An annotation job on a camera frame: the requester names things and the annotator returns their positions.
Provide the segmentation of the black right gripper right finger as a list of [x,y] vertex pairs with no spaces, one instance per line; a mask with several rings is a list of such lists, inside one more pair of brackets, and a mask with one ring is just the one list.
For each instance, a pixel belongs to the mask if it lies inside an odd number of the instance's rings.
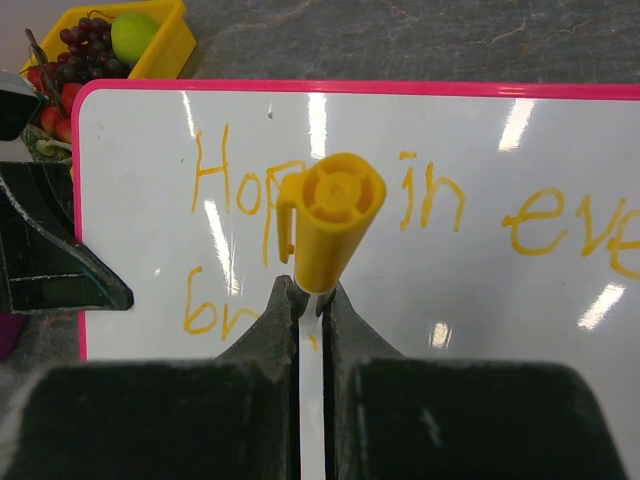
[[575,370],[407,357],[342,288],[322,314],[329,478],[626,477],[600,406]]

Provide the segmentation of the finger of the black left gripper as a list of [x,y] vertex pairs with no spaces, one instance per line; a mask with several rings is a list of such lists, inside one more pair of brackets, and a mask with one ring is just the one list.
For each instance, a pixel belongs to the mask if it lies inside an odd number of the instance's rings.
[[1,164],[1,263],[9,280],[83,277],[64,244],[74,234],[73,188],[64,163]]
[[3,312],[126,311],[133,305],[132,290],[82,244],[1,244]]

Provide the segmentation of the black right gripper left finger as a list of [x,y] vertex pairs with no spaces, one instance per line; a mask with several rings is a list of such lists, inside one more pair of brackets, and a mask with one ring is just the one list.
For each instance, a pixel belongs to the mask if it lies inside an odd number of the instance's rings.
[[280,276],[263,314],[214,359],[37,372],[2,422],[2,477],[298,478],[299,314]]

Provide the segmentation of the yellow capped marker pen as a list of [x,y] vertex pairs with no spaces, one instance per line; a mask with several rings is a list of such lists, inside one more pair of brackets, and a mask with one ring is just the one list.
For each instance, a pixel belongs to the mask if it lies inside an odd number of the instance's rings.
[[279,260],[294,260],[294,282],[316,298],[317,316],[386,194],[382,176],[364,158],[348,152],[282,178],[275,204]]

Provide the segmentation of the pink framed whiteboard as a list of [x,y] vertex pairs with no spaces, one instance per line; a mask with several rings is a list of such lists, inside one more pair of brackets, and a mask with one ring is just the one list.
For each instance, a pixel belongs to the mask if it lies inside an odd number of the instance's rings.
[[574,368],[638,477],[637,86],[104,81],[74,134],[77,236],[134,296],[82,316],[83,358],[221,354],[292,270],[283,178],[353,153],[387,187],[355,310],[408,356]]

